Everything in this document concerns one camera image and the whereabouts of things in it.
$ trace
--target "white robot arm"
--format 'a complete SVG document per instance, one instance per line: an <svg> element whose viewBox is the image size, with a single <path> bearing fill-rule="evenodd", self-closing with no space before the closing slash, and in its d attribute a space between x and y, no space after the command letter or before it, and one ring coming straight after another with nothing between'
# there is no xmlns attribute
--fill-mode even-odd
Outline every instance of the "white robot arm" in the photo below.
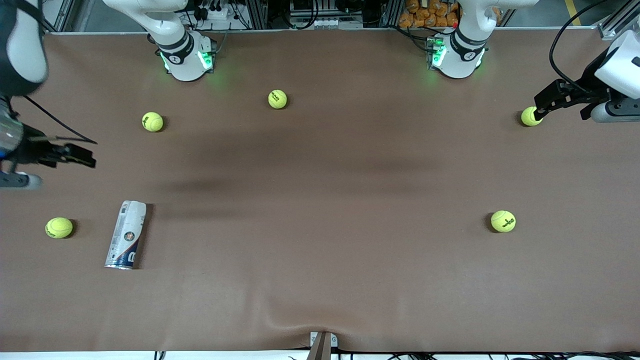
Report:
<svg viewBox="0 0 640 360"><path fill-rule="evenodd" d="M160 48L167 71L180 81L193 81L213 69L215 42L187 31L176 11L188 0L104 0L110 8L135 20Z"/></svg>
<svg viewBox="0 0 640 360"><path fill-rule="evenodd" d="M461 79L480 66L484 47L493 33L497 17L493 7L517 9L534 6L538 0L458 0L462 16L449 34L436 35L429 61L442 74Z"/></svg>
<svg viewBox="0 0 640 360"><path fill-rule="evenodd" d="M18 164L56 167L58 162L75 162L95 167L89 150L50 143L41 131L19 122L11 107L13 96L28 95L47 79L41 7L40 0L0 1L0 188L40 186L38 176L16 171ZM1 166L5 162L10 163L7 171Z"/></svg>
<svg viewBox="0 0 640 360"><path fill-rule="evenodd" d="M0 94L27 95L47 79L39 0L0 2Z"/></svg>

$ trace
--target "cable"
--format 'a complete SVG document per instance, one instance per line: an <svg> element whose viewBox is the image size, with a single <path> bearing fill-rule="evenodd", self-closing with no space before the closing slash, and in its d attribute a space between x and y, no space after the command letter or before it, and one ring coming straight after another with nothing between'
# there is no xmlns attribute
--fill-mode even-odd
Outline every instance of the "cable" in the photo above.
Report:
<svg viewBox="0 0 640 360"><path fill-rule="evenodd" d="M573 85L575 88L579 89L580 91L584 92L587 95L591 95L591 92L587 91L585 88L583 88L582 86L578 85L575 81L571 80L567 75L565 75L564 72L560 71L560 69L558 68L558 66L556 65L556 62L554 60L554 50L556 50L556 45L558 43L558 40L560 40L560 36L567 29L569 24L571 24L575 19L577 19L583 13L589 11L590 9L592 9L592 8L598 6L598 5L600 5L600 4L602 4L602 3L606 2L606 1L608 1L608 0L600 0L597 3L593 3L593 4L585 7L584 9L580 10L579 12L577 12L574 16L572 16L571 19L569 19L567 22L565 22L565 24L562 26L562 28L560 28L560 31L558 31L558 34L556 35L556 38L554 39L554 42L551 44L551 48L549 49L549 63L551 64L551 67L556 72L556 74L558 74L558 76L563 78L567 83Z"/></svg>
<svg viewBox="0 0 640 360"><path fill-rule="evenodd" d="M222 38L222 41L220 42L220 46L216 49L215 54L220 53L220 51L222 51L222 47L225 45L225 41L227 41L227 35L229 35L229 30L231 30L231 24L229 24L229 29L225 32L225 37Z"/></svg>
<svg viewBox="0 0 640 360"><path fill-rule="evenodd" d="M81 138L67 138L64 136L32 136L29 138L30 142L48 142L48 141L57 141L57 140L67 140L67 141L75 141L75 142L88 142L85 139Z"/></svg>
<svg viewBox="0 0 640 360"><path fill-rule="evenodd" d="M407 29L406 29L406 32L407 32L407 34L409 34L409 38L411 39L411 41L413 42L413 44L414 44L418 49L420 49L420 50L422 50L422 51L424 51L424 52L426 52L426 53L428 53L428 52L429 52L429 50L428 50L427 48L422 47L420 44L418 44L418 43L415 41L415 38L413 37L413 35L411 35L411 31L409 31L409 28L407 28Z"/></svg>
<svg viewBox="0 0 640 360"><path fill-rule="evenodd" d="M372 20L372 21L360 21L358 19L352 19L351 21L359 22L361 24L374 24L374 23L380 21L380 19L382 19L382 16L378 17L376 20Z"/></svg>
<svg viewBox="0 0 640 360"><path fill-rule="evenodd" d="M387 27L388 28L392 28L392 29L396 29L400 34L402 34L402 35L404 35L406 37L413 37L416 40L427 40L426 37L419 37L417 35L409 34L409 32L408 32L409 28L407 28L407 31L405 31L405 30L402 30L402 28L400 28L399 26L396 26L396 25L388 25ZM449 32L449 33L444 33L442 31L436 30L434 28L423 28L423 29L426 29L426 30L429 30L429 31L433 31L434 33L443 34L443 35L451 35L451 34L453 34L455 32L455 30L454 30L454 31Z"/></svg>
<svg viewBox="0 0 640 360"><path fill-rule="evenodd" d="M49 116L50 118L53 119L53 121L57 122L60 124L60 126L64 127L65 129L71 131L72 133L74 133L76 136L84 139L86 142L89 143L94 143L94 144L98 144L97 142L89 139L88 137L86 137L85 135L82 135L81 133L78 133L76 130L73 130L71 127L67 126L64 122L58 120L57 117L51 115L50 112L48 112L45 108L43 108L42 106L40 106L40 104L38 104L37 102L35 102L34 100L32 100L30 97L28 96L24 96L25 99L27 99L31 104L34 104L38 109L40 109L40 111L42 111L43 113L47 114L47 116Z"/></svg>
<svg viewBox="0 0 640 360"><path fill-rule="evenodd" d="M183 12L187 14L187 18L189 19L189 26L191 26L191 29L193 30L194 27L193 27L193 21L191 21L191 15L189 15L189 12L186 9L184 9Z"/></svg>
<svg viewBox="0 0 640 360"><path fill-rule="evenodd" d="M240 23L247 29L250 30L251 27L249 26L249 24L247 23L247 21L244 19L244 15L242 14L242 12L240 11L240 7L238 7L238 3L236 2L236 0L231 0L231 2L229 2L229 4L231 4L231 9L233 9L234 13L236 15L238 15L238 20L240 20Z"/></svg>
<svg viewBox="0 0 640 360"><path fill-rule="evenodd" d="M289 12L289 15L291 14L291 11L288 10L288 7L286 7L286 5L289 3L288 0L285 0L282 2L285 6L283 6L283 9L285 10L285 12ZM302 28L297 27L296 25L291 24L286 16L285 16L285 12L282 13L282 20L284 21L285 24L287 24L287 26L289 26L291 29L297 29L297 30L304 30L309 28L311 25L316 23L316 20L318 19L318 15L320 15L320 4L318 3L318 0L314 0L314 4L316 5L316 14L314 15L314 8L313 6L311 7L311 18L309 18L309 22L307 23L307 25L304 25Z"/></svg>

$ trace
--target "brown table surface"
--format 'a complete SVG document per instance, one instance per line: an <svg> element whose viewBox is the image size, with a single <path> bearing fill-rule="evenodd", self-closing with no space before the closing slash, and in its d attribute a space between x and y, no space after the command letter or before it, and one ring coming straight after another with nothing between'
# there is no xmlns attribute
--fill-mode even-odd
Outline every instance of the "brown table surface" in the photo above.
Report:
<svg viewBox="0 0 640 360"><path fill-rule="evenodd" d="M555 33L497 31L457 81L394 31L230 35L192 83L144 36L46 37L33 98L98 165L22 167L44 188L0 193L0 350L294 348L320 329L360 351L637 350L640 125L518 123L556 78ZM558 65L577 77L605 46L569 30ZM153 204L131 272L102 267L123 200ZM498 209L512 233L488 230ZM52 217L75 235L48 238Z"/></svg>

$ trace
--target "metal frame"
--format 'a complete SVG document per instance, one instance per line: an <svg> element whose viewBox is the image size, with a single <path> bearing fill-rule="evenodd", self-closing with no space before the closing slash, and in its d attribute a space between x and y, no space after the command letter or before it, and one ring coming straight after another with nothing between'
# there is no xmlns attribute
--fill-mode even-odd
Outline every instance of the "metal frame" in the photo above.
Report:
<svg viewBox="0 0 640 360"><path fill-rule="evenodd" d="M518 9L504 10L504 13L502 14L502 22L500 23L499 27L503 28L507 26L507 23L511 20L511 18L513 17L513 14L515 14L517 10Z"/></svg>
<svg viewBox="0 0 640 360"><path fill-rule="evenodd" d="M246 8L249 12L251 27L254 30L267 29L267 2L262 0L246 0Z"/></svg>
<svg viewBox="0 0 640 360"><path fill-rule="evenodd" d="M385 26L396 26L398 25L398 20L400 19L400 15L404 11L404 1L403 0L389 0L387 3L387 7L382 11L382 16L380 17L380 27L384 28Z"/></svg>
<svg viewBox="0 0 640 360"><path fill-rule="evenodd" d="M626 29L634 26L640 15L640 0L628 0L618 11L614 12L598 25L602 40L613 40Z"/></svg>

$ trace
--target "tennis ball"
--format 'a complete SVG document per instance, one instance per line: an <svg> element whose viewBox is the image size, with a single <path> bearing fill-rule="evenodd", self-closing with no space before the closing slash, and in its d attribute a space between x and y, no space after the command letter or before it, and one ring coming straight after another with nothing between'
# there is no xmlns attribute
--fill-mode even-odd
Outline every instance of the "tennis ball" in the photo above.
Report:
<svg viewBox="0 0 640 360"><path fill-rule="evenodd" d="M69 236L74 225L67 218L53 218L44 227L44 231L54 239L62 239Z"/></svg>
<svg viewBox="0 0 640 360"><path fill-rule="evenodd" d="M506 210L496 211L491 216L491 226L500 233L508 233L516 227L516 217Z"/></svg>
<svg viewBox="0 0 640 360"><path fill-rule="evenodd" d="M525 124L526 126L536 126L539 123L541 123L543 119L536 120L536 117L533 116L533 113L535 111L536 111L536 107L535 106L530 106L530 107L526 108L522 112L522 115L520 116L520 120L522 121L522 123Z"/></svg>
<svg viewBox="0 0 640 360"><path fill-rule="evenodd" d="M145 116L142 117L142 126L152 133L162 129L163 125L164 121L162 120L162 116L158 113L146 113Z"/></svg>
<svg viewBox="0 0 640 360"><path fill-rule="evenodd" d="M274 109L282 109L287 104L287 94L282 90L273 90L269 93L269 105Z"/></svg>

